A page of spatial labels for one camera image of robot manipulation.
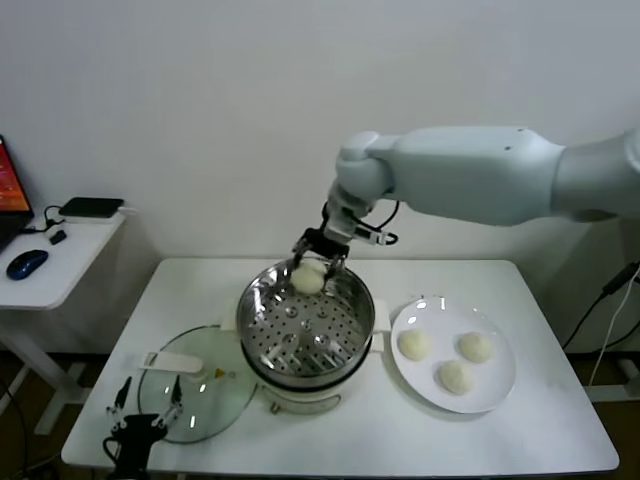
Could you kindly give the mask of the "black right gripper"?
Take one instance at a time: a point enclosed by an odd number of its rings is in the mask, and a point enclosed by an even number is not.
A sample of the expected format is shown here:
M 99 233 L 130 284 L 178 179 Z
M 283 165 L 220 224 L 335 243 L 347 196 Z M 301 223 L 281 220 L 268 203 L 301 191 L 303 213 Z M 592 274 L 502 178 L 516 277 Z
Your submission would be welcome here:
M 291 272 L 299 268 L 307 252 L 312 252 L 324 258 L 331 258 L 323 277 L 323 289 L 326 289 L 330 281 L 344 269 L 349 250 L 350 247 L 348 245 L 325 237 L 322 230 L 307 228 L 293 248 Z

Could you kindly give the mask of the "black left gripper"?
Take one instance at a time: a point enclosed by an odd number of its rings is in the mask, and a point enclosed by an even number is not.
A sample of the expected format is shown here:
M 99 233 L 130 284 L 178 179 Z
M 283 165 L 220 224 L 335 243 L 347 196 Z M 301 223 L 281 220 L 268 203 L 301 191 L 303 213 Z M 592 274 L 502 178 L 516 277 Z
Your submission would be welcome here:
M 136 414 L 124 417 L 132 378 L 128 377 L 118 390 L 112 405 L 106 408 L 112 420 L 111 432 L 116 432 L 116 441 L 122 453 L 149 453 L 153 445 L 166 437 L 170 427 L 182 413 L 182 388 L 177 375 L 170 389 L 169 407 L 160 415 Z

